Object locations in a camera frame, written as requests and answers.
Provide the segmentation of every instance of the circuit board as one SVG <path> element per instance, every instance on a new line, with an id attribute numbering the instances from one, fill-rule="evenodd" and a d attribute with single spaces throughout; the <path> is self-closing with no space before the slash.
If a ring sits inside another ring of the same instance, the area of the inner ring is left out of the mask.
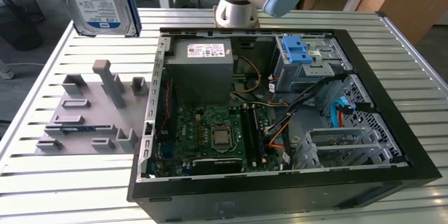
<path id="1" fill-rule="evenodd" d="M 262 162 L 247 160 L 243 110 L 240 106 L 179 108 L 176 141 L 162 146 L 162 156 L 166 157 L 164 171 L 170 174 L 167 176 L 184 175 L 186 161 L 202 158 L 239 158 L 243 160 L 242 172 L 279 169 L 276 152 L 264 153 Z M 263 128 L 270 124 L 267 109 L 264 106 L 256 106 L 251 110 L 256 113 L 256 123 L 263 132 Z M 164 155 L 164 150 L 174 154 Z M 259 152 L 259 145 L 250 151 Z"/>

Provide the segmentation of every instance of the motherboard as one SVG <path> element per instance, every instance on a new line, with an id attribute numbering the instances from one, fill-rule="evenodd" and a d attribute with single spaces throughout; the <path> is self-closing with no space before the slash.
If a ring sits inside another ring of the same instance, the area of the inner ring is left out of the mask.
<path id="1" fill-rule="evenodd" d="M 159 176 L 279 170 L 278 154 L 266 149 L 264 106 L 179 107 L 175 141 L 160 143 Z"/>

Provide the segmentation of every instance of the orange wire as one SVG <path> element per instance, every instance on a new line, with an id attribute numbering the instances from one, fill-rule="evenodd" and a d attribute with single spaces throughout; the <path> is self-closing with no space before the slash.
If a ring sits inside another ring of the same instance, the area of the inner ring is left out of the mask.
<path id="1" fill-rule="evenodd" d="M 271 99 L 271 98 L 272 98 L 272 94 L 274 94 L 274 93 L 270 93 L 270 97 L 268 97 L 270 104 L 272 104 L 272 105 L 279 105 L 280 103 L 279 103 L 279 102 L 274 102 L 272 99 Z"/>
<path id="2" fill-rule="evenodd" d="M 274 136 L 274 138 L 271 139 L 271 142 L 270 142 L 270 144 L 268 144 L 268 147 L 272 146 L 274 141 L 275 141 L 276 138 L 279 137 L 282 131 L 283 131 L 283 130 L 286 129 L 286 127 L 288 126 L 288 123 L 290 123 L 290 122 L 291 122 L 291 119 L 290 119 L 290 121 L 286 123 L 286 125 L 283 125 L 283 127 L 280 128 L 280 130 L 278 131 L 278 133 L 275 134 L 275 136 Z"/>

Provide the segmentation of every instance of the metal table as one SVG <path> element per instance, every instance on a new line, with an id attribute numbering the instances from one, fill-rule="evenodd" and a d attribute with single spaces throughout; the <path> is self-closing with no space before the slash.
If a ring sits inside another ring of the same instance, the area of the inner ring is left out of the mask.
<path id="1" fill-rule="evenodd" d="M 67 73 L 83 73 L 86 80 L 99 80 L 92 63 L 108 59 L 123 81 L 142 75 L 150 81 L 159 28 L 214 25 L 212 10 L 140 9 L 140 16 L 140 38 L 83 38 L 68 26 L 0 141 L 2 223 L 152 223 L 139 206 L 127 202 L 132 155 L 34 154 L 64 93 L 60 83 Z M 447 223 L 448 88 L 390 20 L 374 13 L 347 12 L 292 12 L 283 18 L 260 13 L 259 17 L 262 27 L 348 30 L 444 178 L 366 208 L 214 223 Z"/>

